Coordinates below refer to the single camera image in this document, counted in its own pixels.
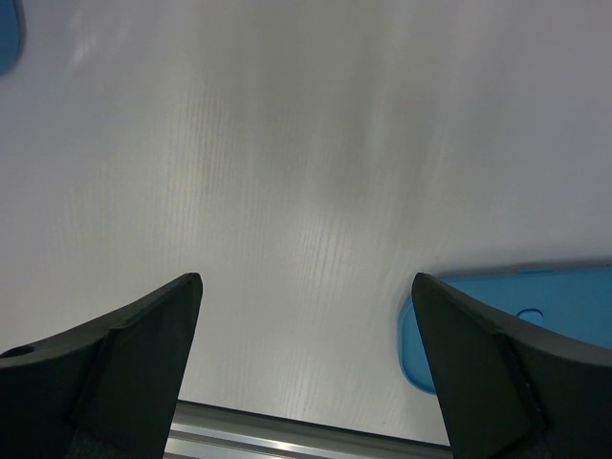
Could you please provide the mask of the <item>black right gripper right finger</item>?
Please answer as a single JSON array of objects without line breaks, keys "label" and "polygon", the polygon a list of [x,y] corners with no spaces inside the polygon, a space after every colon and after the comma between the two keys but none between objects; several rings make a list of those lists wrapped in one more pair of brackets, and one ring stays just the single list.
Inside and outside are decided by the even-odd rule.
[{"label": "black right gripper right finger", "polygon": [[611,351],[417,273],[411,297],[456,458],[608,458]]}]

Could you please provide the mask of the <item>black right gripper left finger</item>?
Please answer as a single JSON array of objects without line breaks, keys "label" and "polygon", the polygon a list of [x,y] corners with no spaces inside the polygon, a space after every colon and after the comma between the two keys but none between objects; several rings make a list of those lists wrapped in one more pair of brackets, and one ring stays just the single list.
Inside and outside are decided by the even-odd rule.
[{"label": "black right gripper left finger", "polygon": [[3,352],[2,457],[163,457],[202,296],[201,276],[186,273]]}]

